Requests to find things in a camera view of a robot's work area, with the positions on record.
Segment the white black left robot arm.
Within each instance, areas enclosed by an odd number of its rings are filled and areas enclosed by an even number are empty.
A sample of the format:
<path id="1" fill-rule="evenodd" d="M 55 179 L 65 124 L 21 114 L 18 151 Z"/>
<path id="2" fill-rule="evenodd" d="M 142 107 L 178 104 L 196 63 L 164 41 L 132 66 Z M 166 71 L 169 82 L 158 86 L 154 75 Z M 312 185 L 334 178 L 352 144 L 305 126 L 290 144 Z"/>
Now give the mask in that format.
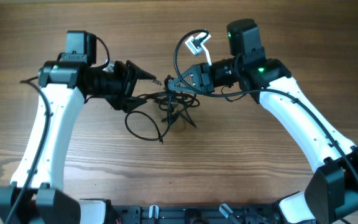
<path id="1" fill-rule="evenodd" d="M 75 121 L 88 98 L 103 98 L 129 113 L 144 99 L 133 96 L 138 80 L 153 75 L 133 62 L 96 63 L 100 38 L 70 30 L 56 60 L 45 62 L 25 81 L 39 104 L 24 156 L 7 187 L 0 187 L 4 223 L 116 223 L 120 217 L 106 199 L 75 200 L 63 191 L 65 160 Z"/>

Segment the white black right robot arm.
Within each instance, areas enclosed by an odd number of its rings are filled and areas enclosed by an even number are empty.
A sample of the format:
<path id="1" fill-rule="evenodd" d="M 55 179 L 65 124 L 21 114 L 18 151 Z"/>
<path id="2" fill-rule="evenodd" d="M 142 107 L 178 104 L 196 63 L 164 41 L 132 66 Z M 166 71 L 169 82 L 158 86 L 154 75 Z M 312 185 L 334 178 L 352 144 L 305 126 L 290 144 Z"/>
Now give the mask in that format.
<path id="1" fill-rule="evenodd" d="M 341 134 L 303 94 L 289 69 L 267 58 L 253 19 L 227 25 L 231 57 L 191 66 L 170 80 L 170 91 L 215 96 L 217 87 L 237 83 L 227 100 L 250 95 L 275 116 L 299 145 L 313 176 L 302 192 L 268 205 L 250 205 L 236 218 L 228 205 L 220 212 L 231 223 L 334 223 L 358 211 L 358 146 Z"/>

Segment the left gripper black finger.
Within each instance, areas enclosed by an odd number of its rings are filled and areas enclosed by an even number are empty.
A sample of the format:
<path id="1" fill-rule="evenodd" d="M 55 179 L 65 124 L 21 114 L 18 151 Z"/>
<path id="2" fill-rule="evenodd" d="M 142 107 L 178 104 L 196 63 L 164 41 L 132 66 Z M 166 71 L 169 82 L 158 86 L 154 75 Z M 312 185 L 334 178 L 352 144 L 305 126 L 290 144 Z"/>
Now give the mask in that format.
<path id="1" fill-rule="evenodd" d="M 147 100 L 143 98 L 120 97 L 118 95 L 108 95 L 106 96 L 106 101 L 113 109 L 122 110 L 125 113 L 129 113 L 147 102 Z"/>
<path id="2" fill-rule="evenodd" d="M 133 93 L 137 80 L 155 80 L 156 76 L 146 72 L 138 67 L 135 63 L 128 60 L 127 66 L 127 84 L 126 93 Z"/>

